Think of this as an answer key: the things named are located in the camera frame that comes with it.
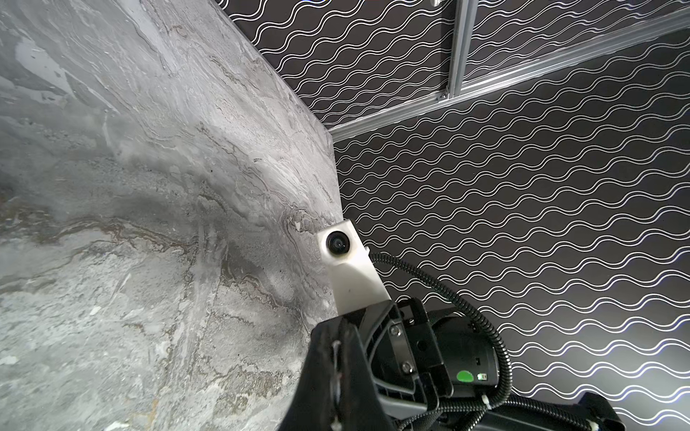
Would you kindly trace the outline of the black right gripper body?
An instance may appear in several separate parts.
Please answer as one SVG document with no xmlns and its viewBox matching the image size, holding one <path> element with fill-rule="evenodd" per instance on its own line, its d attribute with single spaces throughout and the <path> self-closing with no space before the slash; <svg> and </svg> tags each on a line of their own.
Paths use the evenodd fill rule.
<svg viewBox="0 0 690 431">
<path fill-rule="evenodd" d="M 385 301 L 355 312 L 355 324 L 388 415 L 422 414 L 498 386 L 488 336 L 452 308 L 428 312 L 418 299 Z"/>
</svg>

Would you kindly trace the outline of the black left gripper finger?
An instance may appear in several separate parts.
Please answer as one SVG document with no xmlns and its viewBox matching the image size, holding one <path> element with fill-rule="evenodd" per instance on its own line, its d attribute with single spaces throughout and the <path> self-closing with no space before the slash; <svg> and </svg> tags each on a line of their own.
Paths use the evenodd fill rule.
<svg viewBox="0 0 690 431">
<path fill-rule="evenodd" d="M 342 317 L 318 324 L 280 430 L 393 430 L 357 327 Z"/>
</svg>

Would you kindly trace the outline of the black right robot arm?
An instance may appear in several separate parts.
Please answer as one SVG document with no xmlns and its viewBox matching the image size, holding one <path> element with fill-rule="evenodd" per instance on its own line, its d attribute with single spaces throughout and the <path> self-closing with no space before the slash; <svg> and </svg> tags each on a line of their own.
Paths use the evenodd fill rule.
<svg viewBox="0 0 690 431">
<path fill-rule="evenodd" d="M 482 413 L 500 382 L 499 355 L 480 326 L 453 308 L 428 312 L 417 299 L 375 303 L 346 316 L 359 330 L 381 407 L 400 430 L 623 430 L 610 402 L 585 393 L 573 404 L 517 393 Z"/>
</svg>

